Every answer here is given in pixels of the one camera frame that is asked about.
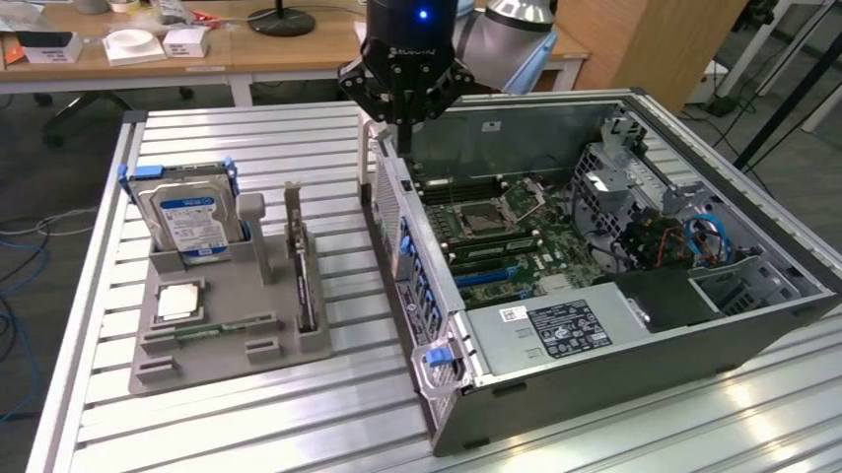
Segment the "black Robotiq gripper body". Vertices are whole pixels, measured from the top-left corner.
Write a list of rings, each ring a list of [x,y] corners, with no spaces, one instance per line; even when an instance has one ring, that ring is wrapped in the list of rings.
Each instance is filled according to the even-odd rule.
[[[370,1],[359,57],[370,82],[411,92],[423,64],[444,69],[455,58],[455,1]]]

